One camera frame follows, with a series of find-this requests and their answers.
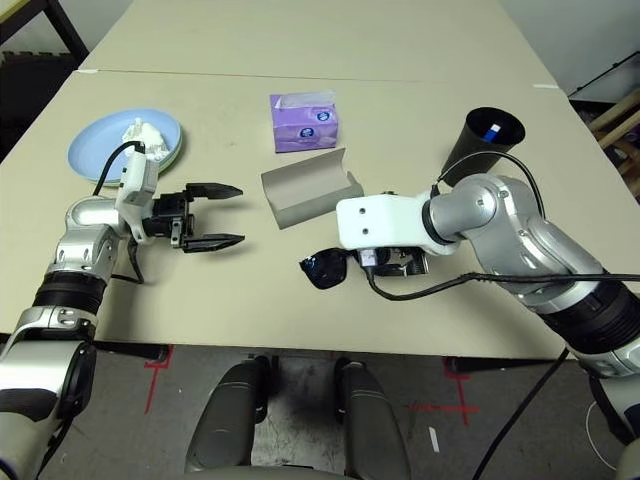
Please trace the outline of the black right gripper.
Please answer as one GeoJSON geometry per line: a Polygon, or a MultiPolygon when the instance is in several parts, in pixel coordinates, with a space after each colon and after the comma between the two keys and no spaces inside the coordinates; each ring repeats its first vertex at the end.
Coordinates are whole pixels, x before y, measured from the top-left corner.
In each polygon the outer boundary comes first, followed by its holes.
{"type": "Polygon", "coordinates": [[[352,256],[363,270],[374,276],[408,277],[429,273],[426,254],[417,247],[353,250],[352,256]]]}

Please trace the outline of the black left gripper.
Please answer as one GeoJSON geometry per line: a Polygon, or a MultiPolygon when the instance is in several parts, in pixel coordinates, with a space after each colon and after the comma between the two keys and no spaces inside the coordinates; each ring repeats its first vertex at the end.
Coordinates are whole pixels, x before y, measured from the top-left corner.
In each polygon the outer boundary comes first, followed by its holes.
{"type": "Polygon", "coordinates": [[[148,218],[148,234],[168,238],[173,248],[184,252],[218,251],[237,245],[245,240],[244,235],[205,234],[192,237],[194,215],[190,213],[190,203],[196,198],[225,200],[241,196],[237,187],[214,183],[187,183],[185,192],[161,194],[153,200],[152,213],[148,218]]]}

